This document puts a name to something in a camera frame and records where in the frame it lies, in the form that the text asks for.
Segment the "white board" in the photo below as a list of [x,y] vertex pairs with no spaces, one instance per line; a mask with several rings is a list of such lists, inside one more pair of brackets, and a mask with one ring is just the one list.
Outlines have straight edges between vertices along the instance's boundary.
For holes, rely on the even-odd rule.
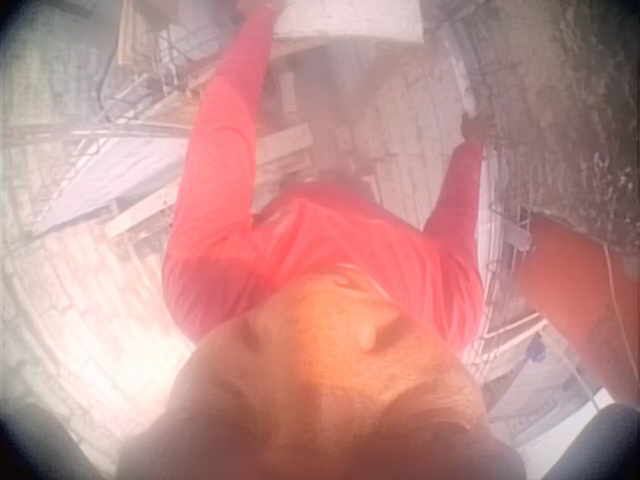
[[419,0],[289,0],[277,38],[367,37],[422,42]]

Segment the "person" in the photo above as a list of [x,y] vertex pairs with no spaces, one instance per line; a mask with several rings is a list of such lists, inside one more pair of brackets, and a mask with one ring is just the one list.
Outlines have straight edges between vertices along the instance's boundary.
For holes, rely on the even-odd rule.
[[249,3],[202,98],[164,263],[167,306],[197,348],[118,478],[524,478],[457,356],[483,303],[480,122],[463,123],[422,231],[327,181],[252,216],[278,12]]

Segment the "red long-sleeve shirt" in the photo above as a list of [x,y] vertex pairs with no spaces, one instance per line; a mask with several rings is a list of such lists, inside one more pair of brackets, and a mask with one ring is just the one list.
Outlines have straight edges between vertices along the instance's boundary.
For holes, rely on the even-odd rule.
[[481,148],[454,151],[423,231],[328,183],[294,187],[254,222],[254,122],[272,33],[273,14],[258,9],[204,94],[163,271],[173,318],[198,341],[297,276],[348,264],[461,350],[476,335],[482,309],[475,242]]

